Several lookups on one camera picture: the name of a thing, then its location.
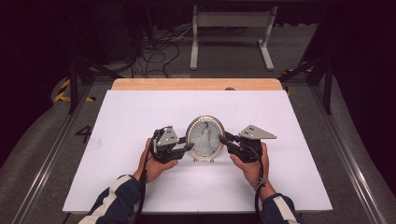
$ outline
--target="striped sleeve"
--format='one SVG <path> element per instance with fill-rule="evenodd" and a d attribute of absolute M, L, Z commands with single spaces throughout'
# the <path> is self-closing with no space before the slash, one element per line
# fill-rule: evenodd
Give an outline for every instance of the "striped sleeve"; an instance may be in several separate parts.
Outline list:
<path fill-rule="evenodd" d="M 79 224 L 128 223 L 139 199 L 139 182 L 133 176 L 123 175 L 99 195 L 90 213 Z"/>
<path fill-rule="evenodd" d="M 305 224 L 294 210 L 293 201 L 280 193 L 262 202 L 262 217 L 266 224 Z"/>

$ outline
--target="photograph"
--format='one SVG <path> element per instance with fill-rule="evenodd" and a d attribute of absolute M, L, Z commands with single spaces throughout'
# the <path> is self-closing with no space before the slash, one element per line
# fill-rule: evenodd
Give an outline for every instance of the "photograph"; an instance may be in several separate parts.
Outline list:
<path fill-rule="evenodd" d="M 219 120 L 211 116 L 195 119 L 187 130 L 187 142 L 194 143 L 191 155 L 197 161 L 213 161 L 223 147 L 219 134 L 224 135 L 224 128 Z"/>

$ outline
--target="wire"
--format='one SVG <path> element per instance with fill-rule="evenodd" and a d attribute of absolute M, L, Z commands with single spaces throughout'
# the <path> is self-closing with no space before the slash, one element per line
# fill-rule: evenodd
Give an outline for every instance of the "wire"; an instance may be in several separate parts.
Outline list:
<path fill-rule="evenodd" d="M 259 156 L 259 154 L 256 152 L 256 150 L 248 145 L 243 145 L 244 147 L 247 147 L 251 152 L 253 152 L 254 156 L 256 157 L 257 161 L 259 161 L 260 164 L 260 171 L 259 171 L 259 182 L 258 186 L 256 188 L 256 193 L 254 194 L 254 208 L 256 210 L 256 215 L 257 218 L 259 219 L 260 223 L 264 224 L 264 220 L 262 219 L 262 215 L 260 214 L 260 208 L 259 208 L 259 198 L 260 198 L 260 191 L 262 190 L 262 187 L 265 187 L 265 184 L 261 182 L 261 180 L 264 178 L 264 166 L 262 164 L 262 158 Z"/>
<path fill-rule="evenodd" d="M 183 33 L 181 33 L 181 35 L 179 35 L 178 37 L 173 37 L 173 38 L 170 38 L 170 39 L 160 39 L 160 40 L 170 40 L 170 41 L 174 42 L 174 41 L 177 40 L 177 39 L 184 38 L 184 37 L 182 37 L 182 36 L 183 36 L 183 35 L 186 35 L 186 33 L 187 33 L 190 29 L 192 29 L 192 26 L 191 26 L 189 29 L 185 30 Z"/>
<path fill-rule="evenodd" d="M 137 60 L 137 63 L 140 65 L 140 69 L 141 69 L 141 73 L 140 73 L 140 75 L 142 76 L 142 77 L 147 77 L 146 76 L 146 74 L 145 74 L 145 72 L 143 72 L 143 66 L 142 66 L 142 64 L 140 63 L 140 60 Z"/>
<path fill-rule="evenodd" d="M 177 58 L 178 54 L 180 53 L 180 49 L 178 48 L 178 45 L 175 44 L 175 43 L 173 43 L 173 42 L 171 42 L 171 43 L 177 48 L 177 55 L 176 55 L 173 59 L 171 59 L 171 61 L 169 61 L 169 62 L 167 62 L 167 63 L 165 63 L 165 64 L 163 65 L 163 73 L 164 73 L 167 77 L 171 77 L 171 76 L 170 76 L 168 73 L 166 73 L 166 70 L 165 70 L 166 65 L 168 65 L 169 63 L 171 63 L 172 61 L 174 61 L 174 60 Z"/>
<path fill-rule="evenodd" d="M 159 61 L 152 61 L 151 58 L 155 55 L 155 54 L 161 54 L 163 56 L 163 58 Z M 146 58 L 143 57 L 143 61 L 147 62 L 147 63 L 161 63 L 163 61 L 165 61 L 166 59 L 166 55 L 163 52 L 154 52 L 153 54 L 151 54 L 148 59 L 146 60 Z"/>
<path fill-rule="evenodd" d="M 125 64 L 124 66 L 121 66 L 121 67 L 113 69 L 113 70 L 110 70 L 110 69 L 109 70 L 112 72 L 115 72 L 115 73 L 120 73 L 120 72 L 123 72 L 123 71 L 127 70 L 128 68 L 130 68 L 132 64 L 133 64 L 133 62 L 130 61 L 129 63 Z M 93 71 L 93 73 L 95 75 L 105 75 L 104 73 L 102 73 L 100 71 Z"/>
<path fill-rule="evenodd" d="M 191 31 L 192 31 L 192 29 L 188 30 L 188 32 L 187 32 L 186 34 L 184 34 L 184 36 L 190 35 Z M 178 40 L 178 41 L 175 41 L 175 40 L 174 40 L 173 42 L 174 42 L 174 43 L 180 43 L 180 42 L 183 41 L 183 40 L 190 40 L 190 41 L 193 41 L 193 39 L 187 38 L 187 37 L 184 37 L 184 36 L 180 36 L 180 37 L 178 37 L 178 38 L 175 38 L 175 40 L 177 40 L 177 39 L 180 39 L 180 40 Z"/>
<path fill-rule="evenodd" d="M 143 204 L 145 203 L 145 197 L 146 197 L 146 184 L 147 184 L 147 164 L 149 161 L 149 154 L 150 154 L 150 149 L 152 147 L 152 142 L 154 140 L 154 138 L 156 138 L 158 135 L 158 130 L 156 130 L 154 132 L 154 134 L 152 135 L 152 138 L 149 141 L 148 144 L 148 149 L 146 152 L 146 157 L 143 163 L 143 171 L 142 174 L 139 178 L 139 182 L 140 182 L 140 203 L 139 203 L 139 208 L 137 209 L 136 215 L 134 217 L 134 224 L 139 223 L 140 221 L 140 216 L 142 214 L 142 209 L 143 209 Z"/>
<path fill-rule="evenodd" d="M 71 213 L 67 213 L 66 217 L 64 218 L 64 221 L 62 224 L 65 224 L 67 222 L 67 219 L 69 219 Z"/>
<path fill-rule="evenodd" d="M 139 70 L 137 70 L 136 65 L 134 64 L 134 70 L 137 71 L 139 73 L 140 76 L 142 77 L 146 77 L 146 75 L 142 74 L 141 72 L 139 72 Z"/>

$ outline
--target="white table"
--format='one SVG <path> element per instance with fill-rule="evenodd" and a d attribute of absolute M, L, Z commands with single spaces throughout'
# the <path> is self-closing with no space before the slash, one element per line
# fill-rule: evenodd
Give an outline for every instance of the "white table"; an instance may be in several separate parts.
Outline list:
<path fill-rule="evenodd" d="M 298 211 L 332 210 L 284 91 L 108 91 L 64 211 L 89 211 L 120 175 L 132 174 L 155 129 L 173 125 L 181 137 L 202 115 L 219 119 L 229 133 L 254 124 L 276 134 L 265 141 L 275 189 L 290 196 Z M 213 163 L 192 160 L 186 153 L 177 167 L 148 184 L 144 213 L 254 211 L 254 192 L 226 148 Z"/>

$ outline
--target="person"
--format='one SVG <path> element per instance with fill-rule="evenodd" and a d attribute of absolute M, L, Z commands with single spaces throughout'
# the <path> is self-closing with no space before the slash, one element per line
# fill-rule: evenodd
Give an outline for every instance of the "person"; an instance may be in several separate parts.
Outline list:
<path fill-rule="evenodd" d="M 149 153 L 149 140 L 143 151 L 137 170 L 132 175 L 122 175 L 110 188 L 104 190 L 94 203 L 91 211 L 79 224 L 88 223 L 128 223 L 128 217 L 134 212 L 134 204 L 140 199 L 140 178 L 143 163 Z M 259 162 L 243 163 L 234 154 L 230 155 L 233 163 L 242 170 L 243 175 L 251 187 L 255 188 L 260 165 Z M 176 166 L 178 161 L 169 161 L 162 164 L 155 160 L 148 160 L 147 183 L 158 178 L 162 172 Z M 302 223 L 304 220 L 295 212 L 293 201 L 276 192 L 269 181 L 269 158 L 267 146 L 262 143 L 262 164 L 264 166 L 265 187 L 262 187 L 260 199 L 262 201 L 262 218 L 266 224 Z"/>
<path fill-rule="evenodd" d="M 212 154 L 212 149 L 210 148 L 210 133 L 212 130 L 209 128 L 209 124 L 204 122 L 204 128 L 201 132 L 201 137 L 198 139 L 194 149 L 201 156 L 209 156 Z"/>

